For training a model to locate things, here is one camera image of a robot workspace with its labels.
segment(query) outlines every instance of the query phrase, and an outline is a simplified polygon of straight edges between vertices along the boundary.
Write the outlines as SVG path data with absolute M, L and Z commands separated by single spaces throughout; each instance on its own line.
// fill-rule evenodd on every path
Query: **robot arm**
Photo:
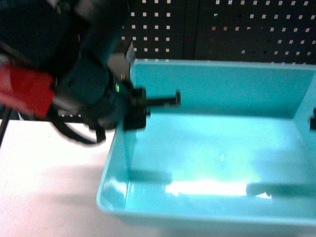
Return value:
M 105 130 L 120 121 L 125 130 L 144 128 L 151 106 L 180 104 L 179 92 L 174 98 L 148 100 L 144 88 L 133 87 L 132 44 L 124 54 L 113 54 L 133 0 L 50 3 L 55 8 L 36 0 L 2 10 L 0 48 L 13 63 L 0 68 L 0 83 L 11 89 L 0 87 L 0 104 L 49 120 L 64 135 L 86 144 L 92 142 L 68 129 L 58 113 L 80 114 L 100 142 Z M 20 20 L 10 22 L 15 14 Z M 26 82 L 36 86 L 19 91 L 16 85 Z

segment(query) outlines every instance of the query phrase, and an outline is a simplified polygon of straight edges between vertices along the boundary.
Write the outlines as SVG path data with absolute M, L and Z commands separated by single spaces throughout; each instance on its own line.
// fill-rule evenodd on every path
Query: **black metal bracket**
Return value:
M 5 108 L 4 113 L 3 113 L 2 123 L 0 125 L 0 148 L 2 145 L 2 141 L 3 141 L 4 135 L 5 135 L 6 128 L 8 127 L 11 113 L 12 113 L 12 109 Z

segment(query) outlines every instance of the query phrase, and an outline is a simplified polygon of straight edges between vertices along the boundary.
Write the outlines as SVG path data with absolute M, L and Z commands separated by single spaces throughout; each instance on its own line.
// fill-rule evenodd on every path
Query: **black pegboard wall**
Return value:
M 315 0 L 200 0 L 195 59 L 316 64 Z
M 137 58 L 181 59 L 186 0 L 137 0 L 121 40 L 133 41 Z

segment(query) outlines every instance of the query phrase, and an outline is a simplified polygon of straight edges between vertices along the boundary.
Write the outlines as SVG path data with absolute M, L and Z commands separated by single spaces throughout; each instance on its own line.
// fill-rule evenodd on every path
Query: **bin floor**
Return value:
M 152 114 L 125 209 L 216 218 L 316 217 L 316 167 L 291 119 Z

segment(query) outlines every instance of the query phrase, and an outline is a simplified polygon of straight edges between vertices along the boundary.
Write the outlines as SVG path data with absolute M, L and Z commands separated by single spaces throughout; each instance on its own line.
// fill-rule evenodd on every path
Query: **gray component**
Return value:
M 125 54 L 114 53 L 110 56 L 108 67 L 117 78 L 130 80 L 130 65 L 134 64 L 135 59 L 136 54 L 131 43 Z

